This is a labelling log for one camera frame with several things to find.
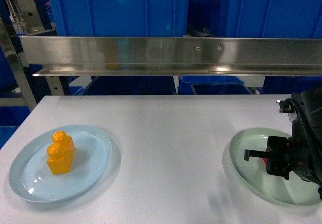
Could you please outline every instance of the metal rack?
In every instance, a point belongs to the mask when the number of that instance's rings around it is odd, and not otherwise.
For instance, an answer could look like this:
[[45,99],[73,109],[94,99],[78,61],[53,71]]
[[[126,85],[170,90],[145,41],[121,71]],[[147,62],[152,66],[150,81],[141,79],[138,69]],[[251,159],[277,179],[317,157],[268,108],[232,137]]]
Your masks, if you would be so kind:
[[[59,37],[51,30],[43,1],[17,2],[32,33],[21,37],[27,64],[43,66],[34,76],[45,76],[53,95],[68,92],[62,76],[83,74],[322,75],[322,40]],[[9,43],[12,29],[1,22],[1,47],[24,98],[0,99],[0,105],[33,109],[36,101],[20,63],[24,55]]]
[[[43,0],[17,0],[15,2],[18,3],[19,9],[24,15],[24,23],[29,32],[51,29]],[[0,106],[28,106],[30,110],[33,110],[37,105],[36,98],[23,71],[21,61],[24,60],[24,53],[13,25],[1,19],[0,30],[0,46],[23,95],[22,98],[0,98]],[[47,82],[53,95],[65,95],[69,92],[68,83],[64,78],[50,77],[47,78]]]

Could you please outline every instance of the table surface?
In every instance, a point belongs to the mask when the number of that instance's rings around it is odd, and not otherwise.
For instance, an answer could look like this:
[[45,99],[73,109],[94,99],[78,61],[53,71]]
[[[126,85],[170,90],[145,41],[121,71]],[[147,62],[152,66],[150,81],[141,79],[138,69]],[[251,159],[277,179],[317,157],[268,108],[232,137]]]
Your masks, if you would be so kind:
[[[291,133],[278,95],[50,96],[0,150],[0,223],[321,223],[322,206],[274,205],[229,180],[225,150],[243,129]],[[64,125],[96,126],[112,141],[101,179],[71,200],[22,200],[9,167],[37,136]]]

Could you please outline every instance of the orange building block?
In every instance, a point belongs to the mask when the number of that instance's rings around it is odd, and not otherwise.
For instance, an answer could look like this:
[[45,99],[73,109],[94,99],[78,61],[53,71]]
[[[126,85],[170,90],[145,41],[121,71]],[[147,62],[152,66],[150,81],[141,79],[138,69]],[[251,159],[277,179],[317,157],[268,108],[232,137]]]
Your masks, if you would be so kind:
[[74,141],[63,131],[56,132],[52,140],[53,144],[47,149],[51,172],[54,175],[70,172],[75,154]]

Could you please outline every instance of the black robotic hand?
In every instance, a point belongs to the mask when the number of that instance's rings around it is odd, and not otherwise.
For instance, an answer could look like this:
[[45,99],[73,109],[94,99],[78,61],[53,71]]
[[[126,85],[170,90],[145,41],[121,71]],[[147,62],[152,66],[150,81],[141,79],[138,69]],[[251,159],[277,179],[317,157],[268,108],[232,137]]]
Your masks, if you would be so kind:
[[266,151],[245,150],[244,160],[266,158],[266,172],[286,180],[294,171],[302,180],[317,183],[322,199],[322,86],[277,103],[279,112],[289,114],[292,136],[270,136]]

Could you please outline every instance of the white plate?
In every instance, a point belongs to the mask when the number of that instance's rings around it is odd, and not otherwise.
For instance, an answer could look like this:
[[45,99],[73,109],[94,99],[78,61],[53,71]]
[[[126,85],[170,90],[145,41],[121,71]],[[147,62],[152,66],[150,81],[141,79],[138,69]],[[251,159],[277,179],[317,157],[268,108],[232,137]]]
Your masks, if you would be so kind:
[[262,158],[244,160],[244,149],[262,150],[267,147],[268,136],[290,137],[290,135],[267,128],[251,128],[239,132],[231,141],[231,161],[243,183],[260,197],[276,203],[291,205],[313,205],[321,202],[317,184],[301,180],[293,171],[290,179],[266,173]]
[[[52,135],[71,135],[76,151],[71,172],[53,175],[47,165]],[[39,136],[16,156],[9,169],[9,184],[21,198],[32,202],[57,202],[75,197],[92,187],[111,156],[111,141],[100,129],[84,125],[64,126]]]

